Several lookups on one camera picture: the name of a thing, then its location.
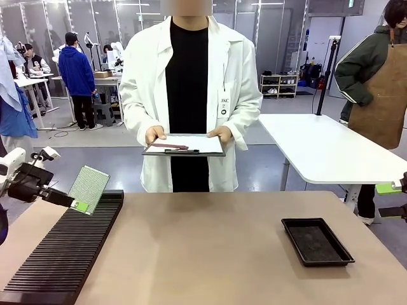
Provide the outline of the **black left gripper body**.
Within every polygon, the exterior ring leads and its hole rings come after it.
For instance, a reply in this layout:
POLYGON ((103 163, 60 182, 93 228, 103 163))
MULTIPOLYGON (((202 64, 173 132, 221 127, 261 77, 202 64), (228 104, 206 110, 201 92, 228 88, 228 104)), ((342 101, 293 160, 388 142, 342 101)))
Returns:
POLYGON ((32 203, 37 197, 45 198, 53 176, 53 173, 43 168, 21 165, 8 186, 7 195, 28 203, 32 203))

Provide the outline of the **person's right hand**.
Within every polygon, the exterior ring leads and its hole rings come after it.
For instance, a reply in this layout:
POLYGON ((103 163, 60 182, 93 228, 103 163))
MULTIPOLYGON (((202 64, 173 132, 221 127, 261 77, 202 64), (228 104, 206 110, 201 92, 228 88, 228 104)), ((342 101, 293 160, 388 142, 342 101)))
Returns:
POLYGON ((162 126, 152 126, 146 131, 146 144, 152 144, 156 139, 165 140, 166 134, 162 126))

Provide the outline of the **person's left hand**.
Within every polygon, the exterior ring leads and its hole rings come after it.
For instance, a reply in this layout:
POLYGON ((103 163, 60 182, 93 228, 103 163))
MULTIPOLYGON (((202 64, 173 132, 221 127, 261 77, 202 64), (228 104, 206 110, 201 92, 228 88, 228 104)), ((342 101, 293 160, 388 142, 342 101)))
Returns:
POLYGON ((233 135, 227 126, 219 126, 207 134, 208 138, 219 137, 222 144, 229 143, 233 135))

